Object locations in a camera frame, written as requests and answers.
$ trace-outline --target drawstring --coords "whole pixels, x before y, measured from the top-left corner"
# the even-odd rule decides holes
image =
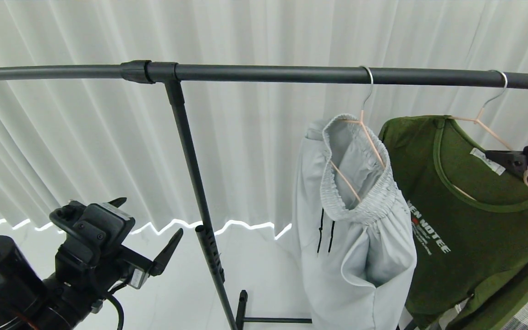
[[[327,253],[331,252],[331,245],[333,244],[333,228],[335,228],[336,222],[334,221],[331,224],[331,238],[329,239],[329,249],[327,249]]]
[[[317,254],[319,254],[319,249],[321,249],[321,238],[323,237],[323,215],[325,215],[325,209],[321,209],[321,224],[319,227],[319,243],[317,244]],[[336,226],[336,222],[331,223],[331,238],[329,239],[329,249],[327,253],[331,252],[331,245],[333,244],[333,229]]]
[[[319,227],[319,243],[317,244],[317,254],[319,254],[319,249],[321,248],[321,238],[323,236],[323,215],[325,213],[325,209],[321,209],[321,227]]]

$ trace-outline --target clothing rack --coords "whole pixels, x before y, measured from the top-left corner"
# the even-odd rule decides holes
[[[375,84],[411,84],[439,86],[503,87],[503,77],[495,71],[468,71],[447,69],[371,68]],[[528,73],[505,72],[507,88],[528,89]],[[245,66],[245,65],[184,65],[174,62],[134,60],[119,65],[54,65],[0,67],[0,81],[21,79],[126,79],[137,83],[163,83],[176,127],[182,143],[185,160],[199,213],[203,224],[195,228],[217,294],[232,330],[243,330],[246,322],[312,323],[306,318],[246,317],[248,293],[239,295],[236,317],[229,304],[224,287],[225,274],[217,249],[214,230],[197,155],[193,146],[191,128],[187,119],[181,81],[220,82],[295,82],[295,83],[354,83],[370,82],[363,67],[312,67],[312,66]]]

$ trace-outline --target pleated curtain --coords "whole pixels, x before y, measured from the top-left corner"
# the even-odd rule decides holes
[[[528,73],[528,1],[0,1],[0,66],[184,64],[496,69]],[[212,221],[272,227],[291,217],[310,121],[359,115],[354,84],[183,82]],[[475,117],[500,88],[380,86],[365,122]],[[528,144],[528,90],[482,121]],[[503,150],[477,125],[461,126]],[[0,222],[47,226],[68,200],[128,197],[136,230],[200,221],[164,86],[120,80],[0,82]],[[276,233],[283,228],[276,228]]]

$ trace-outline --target metal hanger hook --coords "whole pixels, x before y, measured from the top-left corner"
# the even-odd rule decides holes
[[[487,105],[490,101],[492,101],[492,100],[494,100],[494,99],[500,97],[501,95],[503,95],[503,94],[505,93],[505,91],[506,91],[506,87],[509,85],[509,79],[507,79],[507,77],[506,77],[506,75],[505,75],[505,73],[504,73],[503,71],[498,71],[498,70],[489,70],[489,71],[495,71],[495,72],[500,73],[500,74],[502,75],[503,79],[505,80],[505,86],[502,88],[502,91],[500,92],[500,94],[498,94],[498,95],[495,96],[494,98],[491,98],[490,100],[484,102],[484,105],[482,106],[482,109],[484,109],[484,108],[486,107],[486,105]]]
[[[366,71],[368,71],[368,75],[370,76],[370,91],[368,92],[368,96],[364,99],[364,103],[362,103],[362,110],[366,109],[366,101],[370,98],[372,95],[372,91],[374,90],[374,76],[372,75],[372,71],[369,67],[360,65],[360,67],[363,67]]]

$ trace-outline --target green shirt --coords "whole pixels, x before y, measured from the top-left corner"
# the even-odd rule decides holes
[[[425,328],[469,298],[448,329],[500,329],[528,301],[528,187],[447,116],[392,119],[379,137],[417,247],[407,310]]]

